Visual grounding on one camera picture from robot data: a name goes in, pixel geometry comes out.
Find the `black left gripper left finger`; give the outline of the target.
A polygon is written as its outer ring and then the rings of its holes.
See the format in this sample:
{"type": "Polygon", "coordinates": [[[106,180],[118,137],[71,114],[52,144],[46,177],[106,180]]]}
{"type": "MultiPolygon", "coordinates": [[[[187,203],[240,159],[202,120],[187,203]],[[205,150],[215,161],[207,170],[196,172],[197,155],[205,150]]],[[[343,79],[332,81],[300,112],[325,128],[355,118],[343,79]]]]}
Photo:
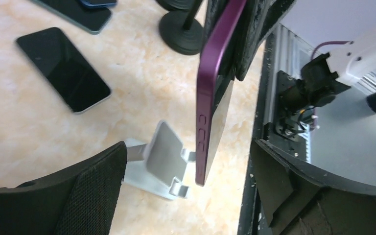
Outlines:
{"type": "Polygon", "coordinates": [[[0,188],[0,235],[107,235],[127,164],[118,142],[15,188],[0,188]]]}

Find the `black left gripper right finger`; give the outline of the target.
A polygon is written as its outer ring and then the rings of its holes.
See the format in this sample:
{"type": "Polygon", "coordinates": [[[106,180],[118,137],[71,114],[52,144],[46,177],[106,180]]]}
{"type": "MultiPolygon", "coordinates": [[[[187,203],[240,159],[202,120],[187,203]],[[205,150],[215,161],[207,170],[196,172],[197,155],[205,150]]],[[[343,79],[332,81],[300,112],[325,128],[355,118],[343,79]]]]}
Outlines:
{"type": "Polygon", "coordinates": [[[246,1],[220,63],[219,75],[243,81],[258,47],[294,3],[294,0],[246,1]]]}

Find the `purple smartphone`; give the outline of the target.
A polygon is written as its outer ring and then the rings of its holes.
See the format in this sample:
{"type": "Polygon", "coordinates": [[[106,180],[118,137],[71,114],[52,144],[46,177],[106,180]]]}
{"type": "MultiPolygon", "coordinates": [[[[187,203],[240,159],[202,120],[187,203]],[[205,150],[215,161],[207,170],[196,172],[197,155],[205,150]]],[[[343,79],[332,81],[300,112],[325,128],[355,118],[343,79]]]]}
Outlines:
{"type": "Polygon", "coordinates": [[[196,81],[196,172],[195,182],[204,186],[211,165],[209,154],[214,92],[226,48],[246,5],[245,0],[230,0],[206,40],[201,52],[196,81]]]}

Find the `silver metal phone stand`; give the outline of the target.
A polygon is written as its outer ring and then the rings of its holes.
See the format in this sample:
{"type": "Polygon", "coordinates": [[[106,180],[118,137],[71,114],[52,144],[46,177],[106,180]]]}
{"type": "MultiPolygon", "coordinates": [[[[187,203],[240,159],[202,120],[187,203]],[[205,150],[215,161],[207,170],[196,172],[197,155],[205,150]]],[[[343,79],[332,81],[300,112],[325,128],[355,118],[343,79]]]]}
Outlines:
{"type": "Polygon", "coordinates": [[[161,120],[149,143],[128,138],[127,166],[123,182],[168,200],[187,198],[183,185],[187,165],[195,162],[195,153],[184,148],[174,130],[161,120]]]}

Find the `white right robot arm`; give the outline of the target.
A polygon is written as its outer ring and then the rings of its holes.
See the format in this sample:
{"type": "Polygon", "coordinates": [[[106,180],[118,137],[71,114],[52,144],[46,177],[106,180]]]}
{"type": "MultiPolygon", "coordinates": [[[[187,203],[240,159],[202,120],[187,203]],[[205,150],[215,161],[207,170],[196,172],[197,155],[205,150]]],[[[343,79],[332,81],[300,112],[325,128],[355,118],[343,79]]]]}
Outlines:
{"type": "Polygon", "coordinates": [[[313,55],[290,84],[279,82],[274,117],[275,132],[297,141],[298,135],[317,129],[316,108],[336,97],[376,68],[376,29],[353,41],[335,41],[327,53],[313,55]]]}

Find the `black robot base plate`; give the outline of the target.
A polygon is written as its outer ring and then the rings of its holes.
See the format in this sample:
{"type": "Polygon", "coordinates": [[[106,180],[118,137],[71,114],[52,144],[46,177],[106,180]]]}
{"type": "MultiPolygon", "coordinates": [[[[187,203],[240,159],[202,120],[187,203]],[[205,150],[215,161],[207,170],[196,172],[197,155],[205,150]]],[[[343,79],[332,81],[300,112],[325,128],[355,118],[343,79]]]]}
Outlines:
{"type": "Polygon", "coordinates": [[[279,43],[270,35],[264,47],[262,72],[259,81],[258,99],[250,153],[245,177],[242,204],[239,214],[239,235],[288,235],[288,221],[276,214],[285,199],[293,192],[290,170],[278,161],[279,144],[265,142],[268,125],[265,124],[266,101],[275,79],[271,78],[275,54],[279,43]]]}

